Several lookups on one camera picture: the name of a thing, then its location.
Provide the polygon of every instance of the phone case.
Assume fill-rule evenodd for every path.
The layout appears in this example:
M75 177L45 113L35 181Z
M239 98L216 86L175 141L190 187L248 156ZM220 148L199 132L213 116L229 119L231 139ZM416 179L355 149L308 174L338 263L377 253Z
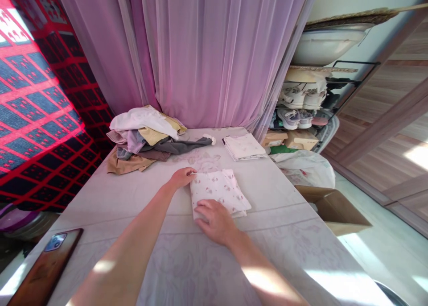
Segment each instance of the phone case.
M82 232L83 229L80 228L54 235L9 301L8 306L46 305Z

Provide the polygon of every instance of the white basin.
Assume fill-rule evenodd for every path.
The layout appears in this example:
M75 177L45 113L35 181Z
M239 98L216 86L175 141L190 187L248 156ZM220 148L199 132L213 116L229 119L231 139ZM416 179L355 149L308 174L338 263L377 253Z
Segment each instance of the white basin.
M326 66L358 44L365 34L364 31L344 29L304 32L291 64Z

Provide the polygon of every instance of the sheer curtain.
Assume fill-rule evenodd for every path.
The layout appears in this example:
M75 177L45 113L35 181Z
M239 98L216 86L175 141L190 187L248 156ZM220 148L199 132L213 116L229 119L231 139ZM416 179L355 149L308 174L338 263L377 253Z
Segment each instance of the sheer curtain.
M304 2L143 0L163 112L189 128L254 130Z
M128 0L61 0L99 86L115 114L146 104L160 110L143 81Z
M62 2L116 114L151 104L261 140L313 0Z

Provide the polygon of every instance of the cardboard box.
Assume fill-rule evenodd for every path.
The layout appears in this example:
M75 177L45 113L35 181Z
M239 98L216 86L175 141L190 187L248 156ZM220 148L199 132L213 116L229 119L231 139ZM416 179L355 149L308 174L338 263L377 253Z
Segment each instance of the cardboard box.
M318 139L307 130L295 130L288 132L288 139L285 145L289 149L312 150L318 143Z
M287 133L284 133L283 131L269 131L261 145L263 147L281 145L281 143L287 138Z
M339 190L309 186L296 186L296 189L307 202L317 206L318 215L336 236L372 226Z

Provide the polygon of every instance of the hand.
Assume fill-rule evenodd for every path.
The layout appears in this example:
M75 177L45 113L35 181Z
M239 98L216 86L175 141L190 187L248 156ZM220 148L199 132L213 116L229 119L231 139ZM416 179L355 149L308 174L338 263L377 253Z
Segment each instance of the hand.
M230 245L242 234L235 226L232 216L227 209L215 200L200 200L196 212L208 219L196 219L195 223L213 242L230 248Z
M191 167L179 169L173 174L169 183L174 185L177 189L184 187L196 178L195 173L197 173L197 171Z

